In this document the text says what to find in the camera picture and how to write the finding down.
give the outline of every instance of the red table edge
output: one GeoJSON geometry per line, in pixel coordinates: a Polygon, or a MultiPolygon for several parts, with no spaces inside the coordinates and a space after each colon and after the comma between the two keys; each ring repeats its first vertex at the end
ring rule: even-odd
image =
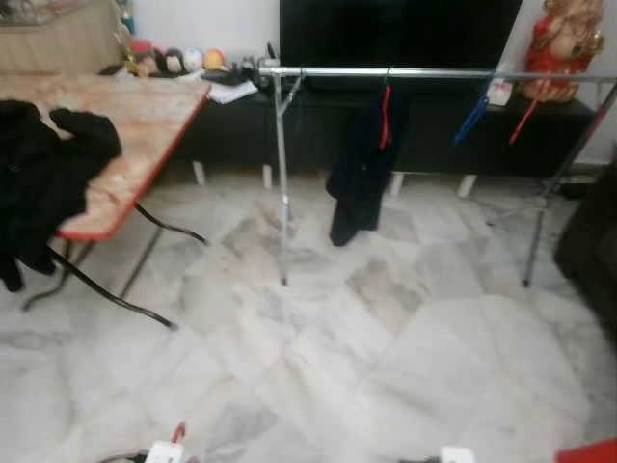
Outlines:
{"type": "Polygon", "coordinates": [[[147,178],[147,180],[142,184],[140,189],[135,194],[133,200],[126,206],[125,210],[122,212],[122,214],[118,216],[118,218],[116,219],[116,222],[108,231],[104,233],[79,233],[79,232],[58,231],[56,233],[56,236],[59,238],[63,238],[63,239],[74,239],[74,240],[81,240],[81,241],[106,241],[112,238],[118,232],[118,230],[120,229],[120,227],[126,220],[126,217],[128,217],[128,214],[130,214],[132,210],[135,208],[135,204],[137,204],[139,200],[142,199],[142,197],[146,193],[146,190],[150,188],[150,186],[152,185],[152,183],[158,176],[158,173],[161,171],[165,163],[172,156],[172,153],[174,152],[177,145],[180,143],[180,140],[182,140],[182,137],[184,137],[184,134],[188,130],[188,127],[191,125],[191,123],[193,122],[197,114],[200,112],[203,105],[208,101],[209,94],[210,94],[210,89],[208,88],[205,94],[203,94],[201,101],[195,107],[195,109],[193,110],[189,118],[186,120],[186,122],[184,123],[180,131],[175,136],[172,143],[167,148],[167,151],[165,152],[165,154],[161,157],[161,159],[158,161],[156,166],[154,166],[154,169],[152,169],[152,172],[147,178]]]}

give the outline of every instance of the cabinet leg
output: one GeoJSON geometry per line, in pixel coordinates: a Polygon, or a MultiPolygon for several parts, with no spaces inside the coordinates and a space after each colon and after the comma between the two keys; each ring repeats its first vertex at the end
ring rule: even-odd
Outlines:
{"type": "Polygon", "coordinates": [[[463,178],[463,181],[461,181],[461,186],[459,186],[459,198],[466,199],[469,197],[469,194],[471,193],[473,185],[477,179],[478,176],[465,176],[463,178]]]}
{"type": "Polygon", "coordinates": [[[205,170],[203,169],[203,164],[199,161],[193,161],[193,172],[195,173],[197,185],[205,186],[205,170]]]}
{"type": "Polygon", "coordinates": [[[272,167],[268,166],[267,164],[264,164],[262,168],[262,175],[263,175],[263,187],[266,190],[271,190],[272,189],[272,167]]]}
{"type": "Polygon", "coordinates": [[[405,174],[402,172],[395,172],[394,177],[392,178],[392,184],[389,188],[389,193],[393,197],[397,197],[401,194],[401,188],[403,187],[403,180],[405,179],[405,174]]]}

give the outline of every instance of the white wall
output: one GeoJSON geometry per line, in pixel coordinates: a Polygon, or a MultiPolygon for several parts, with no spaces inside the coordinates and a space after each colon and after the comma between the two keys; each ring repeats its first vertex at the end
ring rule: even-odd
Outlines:
{"type": "MultiPolygon", "coordinates": [[[[533,24],[544,16],[544,0],[523,0],[519,17],[512,28],[512,33],[501,58],[501,67],[506,69],[523,69],[524,55],[531,43],[533,24]]],[[[604,52],[597,56],[589,69],[590,72],[617,73],[617,0],[604,0],[604,21],[601,25],[606,38],[604,52]]],[[[608,88],[604,86],[604,95],[608,88]]],[[[597,107],[597,86],[581,86],[577,98],[592,109],[597,107]]],[[[613,145],[617,140],[617,106],[613,107],[594,138],[589,142],[578,162],[605,163],[613,156],[613,145]]]]}
{"type": "Polygon", "coordinates": [[[279,0],[134,0],[137,37],[161,48],[221,48],[231,60],[279,42],[279,0]]]}

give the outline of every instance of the white ball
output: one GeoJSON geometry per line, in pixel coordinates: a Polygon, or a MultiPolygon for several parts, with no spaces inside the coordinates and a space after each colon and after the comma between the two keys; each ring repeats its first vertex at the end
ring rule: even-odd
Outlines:
{"type": "Polygon", "coordinates": [[[184,50],[184,67],[189,72],[195,72],[203,68],[203,53],[197,48],[184,50]]]}

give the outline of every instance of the table top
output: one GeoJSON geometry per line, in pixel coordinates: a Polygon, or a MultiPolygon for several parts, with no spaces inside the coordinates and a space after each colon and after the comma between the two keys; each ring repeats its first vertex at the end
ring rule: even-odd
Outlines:
{"type": "Polygon", "coordinates": [[[120,136],[114,159],[86,193],[85,213],[64,222],[58,235],[102,241],[113,236],[205,103],[206,83],[99,76],[0,76],[0,99],[35,103],[43,121],[67,137],[48,113],[56,107],[108,117],[120,136]]]}

